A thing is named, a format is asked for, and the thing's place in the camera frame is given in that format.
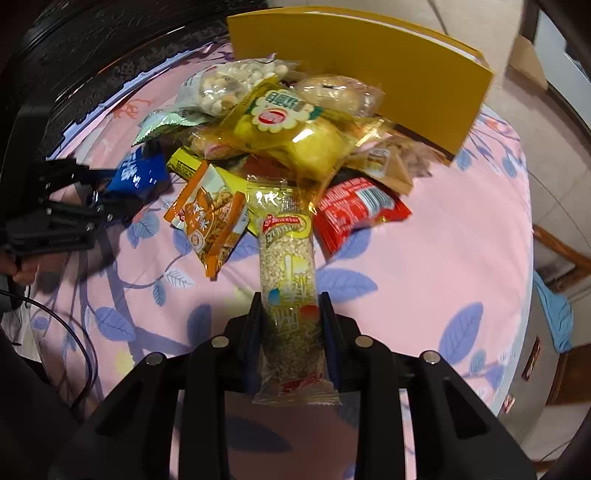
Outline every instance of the transparent plastic wrapper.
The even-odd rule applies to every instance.
[[[339,404],[326,375],[316,293],[311,217],[297,189],[249,182],[248,204],[259,223],[264,364],[254,403]]]
[[[371,123],[325,110],[264,80],[220,123],[219,137],[235,148],[274,157],[295,172],[312,206],[345,157],[372,135]]]
[[[177,138],[185,150],[205,160],[227,160],[244,155],[242,150],[223,143],[211,127],[189,128],[180,132]]]
[[[196,106],[202,112],[224,117],[264,79],[281,80],[295,66],[273,59],[246,59],[214,65],[187,79],[178,91],[176,103]]]
[[[315,75],[292,85],[304,101],[353,116],[373,116],[384,93],[342,75]]]

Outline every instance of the human hand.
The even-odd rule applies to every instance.
[[[35,281],[39,259],[39,257],[23,258],[19,268],[7,252],[0,251],[0,273],[11,276],[16,283],[21,285],[30,285]]]

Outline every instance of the floral bedspread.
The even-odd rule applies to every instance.
[[[94,168],[129,151],[137,123],[174,100],[194,72],[231,58],[214,46],[158,75],[102,115],[69,146]],[[530,192],[515,131],[483,107],[451,167],[433,165],[404,201],[403,223],[357,232],[330,263],[317,249],[317,289],[338,313],[391,350],[435,349],[497,413],[511,383],[527,324],[532,275]],[[183,233],[163,214],[184,181],[146,206],[132,225],[113,226],[91,251],[48,256],[34,298],[92,340],[98,381],[89,415],[147,353],[192,350],[248,311],[259,289],[258,243],[246,234],[209,281]],[[73,190],[65,195],[76,197]],[[47,371],[66,401],[82,388],[84,359],[67,332],[33,309]],[[354,476],[359,398],[339,407],[271,408],[226,397],[230,469],[236,480]],[[408,477],[415,478],[410,412],[402,409]],[[177,436],[171,471],[176,471]]]

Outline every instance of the red snack bag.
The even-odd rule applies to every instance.
[[[399,222],[410,214],[396,195],[364,177],[357,177],[326,190],[317,207],[314,230],[331,257],[353,230],[382,222]]]

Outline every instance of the snack package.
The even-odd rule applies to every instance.
[[[123,159],[105,191],[133,193],[146,198],[158,183],[168,179],[162,152],[150,153],[147,148],[137,148]]]
[[[214,65],[187,79],[176,103],[196,106],[202,112],[224,117],[263,79],[281,80],[294,66],[282,60],[247,59]]]
[[[292,86],[305,102],[353,116],[373,116],[384,93],[342,75],[315,75]]]
[[[394,130],[381,130],[348,156],[345,166],[364,172],[397,193],[408,195],[413,189],[413,178],[431,176],[432,161],[447,163],[445,156],[435,148]]]
[[[259,222],[264,364],[254,403],[339,404],[325,373],[317,304],[311,217],[297,189],[249,183],[248,203]]]
[[[171,105],[154,110],[140,123],[139,132],[132,146],[187,127],[208,124],[212,120],[212,117],[195,108]]]
[[[325,254],[331,257],[355,229],[382,222],[398,222],[411,212],[394,194],[365,177],[345,180],[324,193],[317,206],[314,231]]]
[[[225,160],[244,152],[224,144],[211,127],[196,127],[179,133],[183,147],[205,160]]]
[[[349,115],[306,103],[269,80],[256,86],[218,129],[220,138],[235,148],[274,157],[295,172],[298,185],[314,192],[312,204],[344,157],[365,142],[358,134],[370,130],[359,128]]]
[[[202,162],[164,219],[185,232],[206,277],[215,278],[248,225],[246,196],[232,194],[216,169]]]

